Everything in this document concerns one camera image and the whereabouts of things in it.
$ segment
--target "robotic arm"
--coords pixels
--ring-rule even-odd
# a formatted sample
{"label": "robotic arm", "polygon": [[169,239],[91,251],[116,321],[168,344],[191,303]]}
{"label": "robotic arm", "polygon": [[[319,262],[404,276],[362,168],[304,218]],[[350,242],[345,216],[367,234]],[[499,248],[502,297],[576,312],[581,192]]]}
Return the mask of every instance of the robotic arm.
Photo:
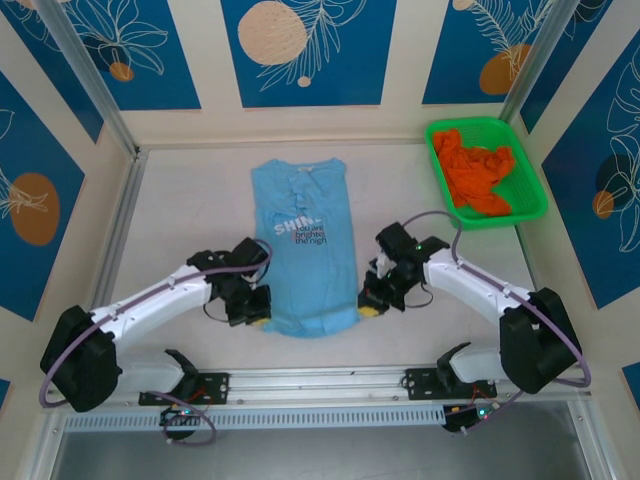
{"label": "robotic arm", "polygon": [[[404,311],[404,297],[419,283],[445,290],[499,329],[500,349],[456,346],[438,361],[445,385],[508,379],[526,393],[538,393],[576,362],[582,350],[560,297],[504,282],[459,257],[436,237],[418,242],[399,223],[376,237],[382,254],[370,263],[358,297],[360,312],[374,316],[390,307]],[[541,321],[542,313],[553,325]]]}
{"label": "robotic arm", "polygon": [[[119,362],[122,353],[153,329],[217,298],[225,302],[230,326],[269,318],[269,287],[253,288],[252,282],[244,278],[267,265],[269,258],[270,254],[256,241],[245,238],[231,252],[196,253],[168,278],[126,300],[90,312],[71,307],[61,315],[40,368],[48,373],[64,357],[54,369],[52,381],[79,412],[104,402],[116,389],[123,371],[124,383],[135,383],[134,390],[175,389],[184,374],[193,369],[179,352],[168,351],[170,357],[156,361],[156,365],[151,362],[151,369],[145,368],[145,388],[132,381],[131,375],[127,377],[132,368],[140,368],[140,363],[127,363],[126,359]],[[87,333],[89,336],[78,342]]]}

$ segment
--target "black base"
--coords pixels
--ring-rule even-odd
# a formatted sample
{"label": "black base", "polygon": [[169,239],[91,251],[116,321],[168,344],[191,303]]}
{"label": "black base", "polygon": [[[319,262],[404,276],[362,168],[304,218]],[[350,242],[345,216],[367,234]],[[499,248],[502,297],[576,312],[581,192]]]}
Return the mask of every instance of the black base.
{"label": "black base", "polygon": [[[180,398],[190,405],[226,405],[227,394],[229,393],[228,373],[199,373],[194,381],[195,388],[189,395],[182,395]],[[204,389],[203,394],[198,395],[193,400],[189,398],[196,395],[200,389]],[[164,398],[156,397],[151,393],[143,392],[138,398],[138,405],[141,406],[167,406],[172,402]]]}
{"label": "black base", "polygon": [[438,378],[437,368],[409,368],[405,370],[403,379],[403,386],[409,392],[409,400],[471,400],[474,385],[488,397],[495,398],[498,394],[496,386],[486,381],[456,383],[447,388]]}

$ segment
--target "orange cloth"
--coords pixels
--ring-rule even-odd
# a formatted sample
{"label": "orange cloth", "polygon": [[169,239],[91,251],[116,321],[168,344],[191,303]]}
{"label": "orange cloth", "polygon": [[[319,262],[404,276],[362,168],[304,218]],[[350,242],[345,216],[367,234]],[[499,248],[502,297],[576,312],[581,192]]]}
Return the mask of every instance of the orange cloth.
{"label": "orange cloth", "polygon": [[507,201],[491,191],[513,170],[511,148],[498,147],[495,153],[485,148],[465,148],[456,129],[435,133],[433,146],[456,207],[471,205],[492,216],[511,213]]}

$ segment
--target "green plastic basket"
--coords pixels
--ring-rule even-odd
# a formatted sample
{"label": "green plastic basket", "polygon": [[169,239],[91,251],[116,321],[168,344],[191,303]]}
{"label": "green plastic basket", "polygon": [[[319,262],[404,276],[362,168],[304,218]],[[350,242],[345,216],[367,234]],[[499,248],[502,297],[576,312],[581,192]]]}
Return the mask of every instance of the green plastic basket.
{"label": "green plastic basket", "polygon": [[[447,181],[433,147],[433,134],[456,128],[462,135],[465,147],[484,147],[494,150],[511,147],[516,164],[513,171],[502,179],[493,192],[502,196],[511,205],[511,214],[492,217],[476,212],[469,206],[456,208],[449,193]],[[457,118],[434,122],[427,128],[425,138],[431,151],[431,163],[440,182],[444,201],[451,213],[460,219],[467,230],[476,228],[505,227],[539,218],[547,211],[547,197],[540,185],[527,155],[509,125],[493,117]]]}

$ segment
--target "metal corner post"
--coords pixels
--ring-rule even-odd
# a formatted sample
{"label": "metal corner post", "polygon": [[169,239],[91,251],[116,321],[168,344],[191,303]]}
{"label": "metal corner post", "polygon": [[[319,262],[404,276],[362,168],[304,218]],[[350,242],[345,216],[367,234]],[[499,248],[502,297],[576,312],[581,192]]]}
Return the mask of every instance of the metal corner post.
{"label": "metal corner post", "polygon": [[540,32],[533,42],[533,47],[522,65],[520,73],[513,82],[513,86],[509,90],[500,112],[500,120],[509,124],[520,112],[520,108],[522,108],[529,93],[531,93],[531,89],[540,76],[547,60],[549,60],[558,40],[560,40],[567,23],[569,23],[571,16],[580,4],[580,0],[548,1],[554,2],[554,5],[549,12],[549,16],[540,27]]}
{"label": "metal corner post", "polygon": [[56,0],[33,0],[33,4],[98,112],[111,128],[116,141],[134,161],[138,148],[133,135],[120,115],[118,105],[93,64],[89,53],[84,48],[75,28],[64,12],[63,4]]}

